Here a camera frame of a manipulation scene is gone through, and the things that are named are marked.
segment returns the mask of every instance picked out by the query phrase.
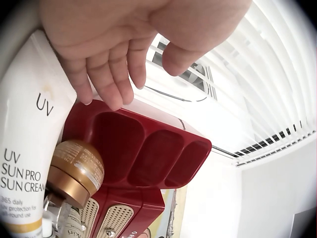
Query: finger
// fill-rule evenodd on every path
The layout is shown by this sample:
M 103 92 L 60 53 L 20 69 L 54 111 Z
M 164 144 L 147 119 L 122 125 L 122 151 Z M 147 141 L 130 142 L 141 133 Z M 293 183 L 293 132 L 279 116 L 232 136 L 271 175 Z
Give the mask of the finger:
M 87 58 L 87 73 L 101 99 L 115 111 L 122 107 L 122 98 L 117 85 L 114 83 L 109 64 L 109 51 L 104 51 Z
M 60 58 L 59 60 L 70 84 L 77 92 L 78 99 L 85 105 L 90 104 L 93 100 L 93 92 L 88 81 L 86 59 L 66 60 Z
M 163 52 L 162 65 L 167 73 L 178 76 L 204 54 L 205 52 L 184 50 L 170 42 Z
M 141 89 L 146 80 L 146 53 L 154 39 L 154 36 L 142 39 L 133 39 L 129 42 L 127 63 L 130 77 L 134 85 Z
M 129 81 L 126 54 L 129 41 L 116 45 L 109 51 L 109 68 L 112 78 L 121 94 L 123 104 L 130 104 L 133 100 L 133 90 Z

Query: screw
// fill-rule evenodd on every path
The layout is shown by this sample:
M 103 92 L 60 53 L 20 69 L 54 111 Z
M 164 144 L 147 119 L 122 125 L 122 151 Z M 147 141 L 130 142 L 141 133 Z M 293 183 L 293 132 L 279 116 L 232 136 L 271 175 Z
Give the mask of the screw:
M 114 231 L 111 231 L 111 230 L 107 230 L 106 234 L 108 237 L 114 237 L 116 235 L 116 233 Z
M 81 224 L 81 229 L 82 229 L 82 231 L 85 231 L 86 230 L 86 225 L 85 224 Z

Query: fingernail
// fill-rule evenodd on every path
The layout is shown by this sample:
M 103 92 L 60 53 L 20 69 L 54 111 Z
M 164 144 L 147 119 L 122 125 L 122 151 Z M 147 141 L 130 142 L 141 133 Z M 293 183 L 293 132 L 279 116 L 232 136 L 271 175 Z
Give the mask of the fingernail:
M 88 106 L 89 104 L 91 104 L 92 103 L 92 101 L 90 101 L 89 103 L 84 103 L 86 106 Z

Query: cable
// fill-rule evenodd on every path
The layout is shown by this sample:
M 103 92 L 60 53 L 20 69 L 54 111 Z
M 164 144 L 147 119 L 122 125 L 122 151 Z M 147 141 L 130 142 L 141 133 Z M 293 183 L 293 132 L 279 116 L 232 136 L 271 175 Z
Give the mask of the cable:
M 168 94 L 168 93 L 159 91 L 159 90 L 157 90 L 157 89 L 150 88 L 150 87 L 148 87 L 148 86 L 144 86 L 144 87 L 146 87 L 146 88 L 148 88 L 148 89 L 151 89 L 151 90 L 153 90 L 153 91 L 155 91 L 155 92 L 157 92 L 157 93 L 159 93 L 159 94 L 162 94 L 162 95 L 164 95 L 164 96 L 171 97 L 171 98 L 174 98 L 174 99 L 183 101 L 183 102 L 193 102 L 193 101 L 191 101 L 191 100 L 187 100 L 187 99 L 183 99 L 183 98 L 180 98 L 180 97 L 176 97 L 176 96 L 173 96 L 173 95 L 171 95 L 171 94 Z M 205 98 L 203 98 L 203 99 L 200 99 L 200 100 L 196 100 L 195 102 L 201 102 L 201 101 L 205 100 L 206 98 L 207 98 L 207 97 L 205 97 Z

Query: hand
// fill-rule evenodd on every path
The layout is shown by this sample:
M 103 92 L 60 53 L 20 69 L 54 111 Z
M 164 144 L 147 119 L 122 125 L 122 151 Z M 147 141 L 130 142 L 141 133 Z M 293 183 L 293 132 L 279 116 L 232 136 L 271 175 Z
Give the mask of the hand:
M 40 17 L 69 81 L 84 104 L 99 96 L 118 110 L 141 89 L 157 32 L 170 40 L 164 69 L 180 75 L 224 41 L 251 0 L 41 0 Z

